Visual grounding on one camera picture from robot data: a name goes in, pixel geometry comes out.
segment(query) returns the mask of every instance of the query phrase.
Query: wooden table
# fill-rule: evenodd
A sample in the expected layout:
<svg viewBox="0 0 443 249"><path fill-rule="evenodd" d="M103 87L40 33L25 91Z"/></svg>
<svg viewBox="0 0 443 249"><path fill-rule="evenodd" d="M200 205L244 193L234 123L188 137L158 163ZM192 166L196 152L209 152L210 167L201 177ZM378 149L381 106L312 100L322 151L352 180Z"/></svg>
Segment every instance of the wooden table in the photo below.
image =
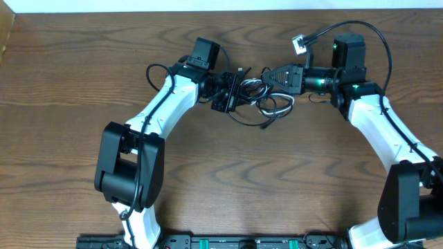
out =
<svg viewBox="0 0 443 249"><path fill-rule="evenodd" d="M252 66L257 77L264 66L304 62L293 36L348 19L384 33L392 105L443 154L441 10L18 15L0 68L0 247L73 248L81 234L122 230L93 177L106 124L124 123L156 94L148 64L173 65L205 37L226 48L232 68ZM330 66L333 38L348 32L365 35L368 79L382 84L386 52L365 27L322 37L315 64ZM164 71L152 75L161 85ZM239 112L261 121L253 107ZM170 134L165 161L157 219L195 234L341 231L377 215L387 175L357 129L306 96L264 131L199 105Z"/></svg>

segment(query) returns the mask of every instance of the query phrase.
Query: black bracket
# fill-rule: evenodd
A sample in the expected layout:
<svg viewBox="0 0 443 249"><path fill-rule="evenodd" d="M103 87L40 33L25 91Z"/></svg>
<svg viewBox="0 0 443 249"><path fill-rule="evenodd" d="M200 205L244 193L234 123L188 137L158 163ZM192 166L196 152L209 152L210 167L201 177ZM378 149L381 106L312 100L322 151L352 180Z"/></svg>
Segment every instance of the black bracket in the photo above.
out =
<svg viewBox="0 0 443 249"><path fill-rule="evenodd" d="M224 73L222 75L222 80L226 85L228 91L222 94L217 99L213 100L210 108L212 110L221 111L224 113L229 113L230 111L235 111L235 107L245 104L245 101L239 98L239 94L243 90L243 86L237 83L238 76L236 73Z"/></svg>
<svg viewBox="0 0 443 249"><path fill-rule="evenodd" d="M139 132L115 122L110 122L103 131L94 186L110 203L131 205L133 201L136 163L121 158L120 153L135 149L139 138ZM156 134L144 134L137 212L151 207L157 199L163 184L164 158L165 140Z"/></svg>
<svg viewBox="0 0 443 249"><path fill-rule="evenodd" d="M432 162L441 168L440 158ZM409 161L392 165L381 195L378 217L386 238L393 243L443 236L443 200L440 183L431 194L420 196L419 183L430 172L423 163Z"/></svg>

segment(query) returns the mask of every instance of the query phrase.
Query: black plastic part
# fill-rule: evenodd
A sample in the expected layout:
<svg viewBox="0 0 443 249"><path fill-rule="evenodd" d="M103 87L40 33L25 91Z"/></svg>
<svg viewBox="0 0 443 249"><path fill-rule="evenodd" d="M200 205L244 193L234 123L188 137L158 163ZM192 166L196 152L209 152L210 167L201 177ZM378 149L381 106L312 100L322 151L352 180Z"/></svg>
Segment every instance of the black plastic part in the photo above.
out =
<svg viewBox="0 0 443 249"><path fill-rule="evenodd" d="M358 100L365 95L382 94L380 86L375 82L362 82L358 84L339 84L331 92L331 103L341 115L348 120L349 108L353 100Z"/></svg>
<svg viewBox="0 0 443 249"><path fill-rule="evenodd" d="M289 94L302 94L302 79L305 65L289 64L263 73L263 81L278 86Z"/></svg>
<svg viewBox="0 0 443 249"><path fill-rule="evenodd" d="M314 49L311 46L306 47L306 64L305 69L309 69L314 65Z"/></svg>
<svg viewBox="0 0 443 249"><path fill-rule="evenodd" d="M116 237L78 237L75 249L129 249L123 236Z"/></svg>
<svg viewBox="0 0 443 249"><path fill-rule="evenodd" d="M327 236L332 243L336 243L336 236ZM298 248L306 249L301 237L191 237L189 235L164 235L163 239L156 244L156 248L162 249L206 249L200 248L201 240L208 240L211 249L297 249L290 248L289 241L298 241ZM307 241L311 241L313 249L331 248L322 235L309 235Z"/></svg>
<svg viewBox="0 0 443 249"><path fill-rule="evenodd" d="M188 58L188 64L207 71L213 70L219 50L219 44L198 37L192 55Z"/></svg>
<svg viewBox="0 0 443 249"><path fill-rule="evenodd" d="M208 71L180 62L176 62L174 66L170 67L170 70L174 75L190 78L195 84L201 84L208 77Z"/></svg>
<svg viewBox="0 0 443 249"><path fill-rule="evenodd" d="M413 165L393 165L389 170L378 217L383 233L393 243L405 241L406 219L419 216L419 182Z"/></svg>
<svg viewBox="0 0 443 249"><path fill-rule="evenodd" d="M438 156L434 156L433 159L434 160L432 161L432 163L434 164L434 166L437 169L439 169L441 172L443 172L443 160ZM431 173L432 169L428 166L427 163L425 163L425 162L411 163L408 160L400 162L400 165L406 165L406 164L412 165L418 171L419 177L420 177L420 183L423 184L423 187L425 187L427 189L437 187L435 189L436 190L439 189L440 182L435 175L434 176L432 175L432 173Z"/></svg>
<svg viewBox="0 0 443 249"><path fill-rule="evenodd" d="M136 163L122 159L120 152L135 149L139 136L138 132L115 122L110 122L103 131L94 185L108 202L130 205L133 200ZM164 158L165 140L156 134L145 134L137 212L151 207L158 197L163 184Z"/></svg>
<svg viewBox="0 0 443 249"><path fill-rule="evenodd" d="M311 67L309 70L305 70L302 93L330 93L334 81L334 72L335 69L333 68L323 67Z"/></svg>
<svg viewBox="0 0 443 249"><path fill-rule="evenodd" d="M344 34L334 40L332 66L343 68L340 83L359 83L366 78L365 40L363 35Z"/></svg>
<svg viewBox="0 0 443 249"><path fill-rule="evenodd" d="M230 111L235 111L235 108L239 105L244 104L239 98L242 86L237 82L238 77L235 73L224 73L221 78L223 79L225 89L228 89L228 91L226 94L213 100L210 108L223 113L229 113Z"/></svg>
<svg viewBox="0 0 443 249"><path fill-rule="evenodd" d="M443 236L441 185L429 195L419 195L422 163L392 165L380 198L378 217L386 238L393 243Z"/></svg>

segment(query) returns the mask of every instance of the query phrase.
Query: white connector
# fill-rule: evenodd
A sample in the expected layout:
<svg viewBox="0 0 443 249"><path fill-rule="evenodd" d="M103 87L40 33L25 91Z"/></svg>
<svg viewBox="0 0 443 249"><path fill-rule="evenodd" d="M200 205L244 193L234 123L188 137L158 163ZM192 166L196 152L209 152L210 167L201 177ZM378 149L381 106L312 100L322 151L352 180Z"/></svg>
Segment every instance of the white connector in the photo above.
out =
<svg viewBox="0 0 443 249"><path fill-rule="evenodd" d="M292 38L293 47L296 49L297 55L304 55L307 52L306 46L302 44L304 35L300 34Z"/></svg>

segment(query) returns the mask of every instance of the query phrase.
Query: black cable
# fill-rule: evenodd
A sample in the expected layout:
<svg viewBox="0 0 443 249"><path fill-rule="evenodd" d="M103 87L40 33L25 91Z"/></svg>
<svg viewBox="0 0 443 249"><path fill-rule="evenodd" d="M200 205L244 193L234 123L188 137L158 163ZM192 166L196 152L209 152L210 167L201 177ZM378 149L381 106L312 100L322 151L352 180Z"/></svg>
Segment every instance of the black cable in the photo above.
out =
<svg viewBox="0 0 443 249"><path fill-rule="evenodd" d="M307 98L309 99L309 101L310 101L311 103L314 103L314 104L330 104L330 103L331 103L330 101L327 101L327 100L313 101L313 100L311 99L311 96L314 95L314 94L315 94L315 93L311 93L311 94L309 94L309 96L307 96Z"/></svg>
<svg viewBox="0 0 443 249"><path fill-rule="evenodd" d="M189 57L190 57L190 55L184 55L178 60L178 62L184 63L185 61L188 60Z"/></svg>
<svg viewBox="0 0 443 249"><path fill-rule="evenodd" d="M210 101L215 100L216 98L218 98L222 93L225 93L227 89L222 89L220 90L218 93L214 94L213 96L209 97L206 99L206 101L199 101L200 104L206 104Z"/></svg>
<svg viewBox="0 0 443 249"><path fill-rule="evenodd" d="M390 79L390 76L392 73L392 55L390 53L388 42L386 41L385 37L381 34L381 32L377 28L375 28L372 24L369 24L365 21L343 21L341 23L335 24L335 25L325 29L324 31L322 31L316 35L309 37L305 41L305 43L309 43L313 39L316 39L317 37L324 35L325 33L328 33L329 31L331 31L339 26L345 25L345 24L362 24L364 26L367 26L368 28L371 28L380 37L380 40L383 42L383 45L385 46L385 49L386 49L386 54L388 56L388 76L386 77L385 84L383 85L383 92L380 94L381 112L385 115L386 119L389 121L389 123L392 125L392 127L394 127L395 131L406 141L406 143L409 145L409 147L413 151L415 151L415 153L417 153L424 160L424 162L428 165L428 167L430 167L435 172L435 175L439 178L441 184L443 184L443 174L437 169L436 166L434 166L432 164L432 162L428 159L428 157L425 156L423 154L423 152L421 152L417 148L417 146L406 136L406 134L397 126L397 124L394 122L394 120L389 116L387 108L385 108L385 106L384 106L383 97L386 95L386 89L388 88L389 79Z"/></svg>
<svg viewBox="0 0 443 249"><path fill-rule="evenodd" d="M239 123L239 124L241 124L241 125L246 125L246 126L249 126L249 127L257 127L257 126L263 126L263 125L266 125L266 124L268 124L269 122L273 122L272 120L275 118L275 112L277 111L277 102L276 102L272 97L269 97L269 99L272 100L272 101L274 102L274 112L273 112L273 115L272 115L272 117L270 117L267 121L262 122L262 123L260 123L260 124L247 124L247 123L244 123L244 122L242 122L242 121L239 121L239 120L235 119L235 118L234 118L231 114L229 114L229 113L227 113L227 115L229 116L229 118L231 118L232 120L236 121L237 123Z"/></svg>
<svg viewBox="0 0 443 249"><path fill-rule="evenodd" d="M134 233L132 232L131 223L129 222L129 219L126 220L126 228L129 232L129 235L131 236L132 247L136 248L136 237L134 236Z"/></svg>
<svg viewBox="0 0 443 249"><path fill-rule="evenodd" d="M281 118L286 117L292 111L292 109L293 109L293 103L292 103L293 100L289 97L289 94L287 94L287 93L282 93L282 94L285 94L286 96L274 95L275 93L280 93L280 92L272 92L271 96L273 98L281 99L281 100L284 100L284 101L288 102L288 104L284 105L283 107L279 107L277 109L277 112L279 112L279 111L285 110L285 109L287 109L289 107L289 109L287 111L282 112L282 113L284 113L283 115L278 114L278 116L276 117L276 119L281 119ZM264 108L264 107L258 107L258 110L265 117L269 117L269 114L265 114L263 111L266 111L266 112L271 112L272 111L272 109L268 109L268 108Z"/></svg>
<svg viewBox="0 0 443 249"><path fill-rule="evenodd" d="M160 89L158 89L157 88L157 86L155 86L154 85L154 83L152 83L152 81L151 81L151 79L150 79L150 71L149 71L149 69L148 68L146 68L146 80L147 80L147 82L152 86L152 88L155 90L155 91L160 91Z"/></svg>
<svg viewBox="0 0 443 249"><path fill-rule="evenodd" d="M335 72L334 72L334 76L333 76L333 78L332 78L332 86L336 86L336 81L337 81L338 74L339 74L341 71L343 71L343 70L345 70L345 68L342 67L342 66L340 66L339 68L337 68L337 69L335 70Z"/></svg>
<svg viewBox="0 0 443 249"><path fill-rule="evenodd" d="M165 102L165 100L168 98L169 95L172 94L172 92L174 91L174 87L175 87L175 79L174 76L172 76L172 72L171 70L167 67L164 66L162 64L150 64L147 68L146 68L146 75L148 75L148 79L149 79L149 71L152 67L154 66L160 66L161 68L164 68L169 76L171 77L171 87L169 88L168 92L163 96L163 98L155 105L155 107L150 111L150 113L145 117L145 121L143 122L143 125L141 127L140 130L140 136L138 139L138 151L137 151L137 169L136 169L136 182L135 182L135 189L134 189L134 197L132 199L132 204L129 207L128 211L123 211L120 213L120 220L122 221L126 221L127 227L128 227L128 232L131 235L131 240L132 240L132 245L135 247L135 240L134 240L134 234L132 233L132 229L130 224L129 224L129 218L132 214L132 212L135 209L137 200L139 199L138 195L139 195L139 189L140 189L140 180L141 180L141 156L143 153L143 139L145 136L145 131L146 131L146 127L149 124L152 116L154 115L154 113L157 111L157 109Z"/></svg>
<svg viewBox="0 0 443 249"><path fill-rule="evenodd" d="M307 249L313 249L312 247L308 246L308 245L307 245L307 242L306 242L306 240L307 240L307 236L308 236L309 234L313 233L313 232L321 233L321 234L326 238L327 242L331 245L330 248L326 248L326 249L335 249L334 244L329 240L329 238L327 237L327 235L326 235L323 231L320 231L320 230L311 230L311 231L307 232L307 233L303 236L302 243L306 246Z"/></svg>
<svg viewBox="0 0 443 249"><path fill-rule="evenodd" d="M260 73L260 79L262 80L262 82L264 82L264 80L263 80L263 73L264 73L264 71L267 70L267 69L268 69L268 71L271 71L271 69L270 69L269 67L265 66L265 67L262 69L262 72Z"/></svg>
<svg viewBox="0 0 443 249"><path fill-rule="evenodd" d="M270 94L271 94L272 87L271 87L271 86L268 86L268 85L267 85L266 83L264 83L264 82L261 82L261 83L259 84L259 86L255 87L255 88L253 89L253 91L258 90L260 87L262 87L263 89L268 88L268 90L267 90L266 92L264 92L263 94L258 93L258 94L254 95L254 96L245 96L245 95L241 94L239 97L240 97L241 99L246 100L246 101L249 101L249 102L254 102L254 101L266 101L267 98L268 98L268 97L270 96Z"/></svg>
<svg viewBox="0 0 443 249"><path fill-rule="evenodd" d="M249 71L251 71L251 67L248 67L248 69L243 73L242 81L243 79L248 75Z"/></svg>

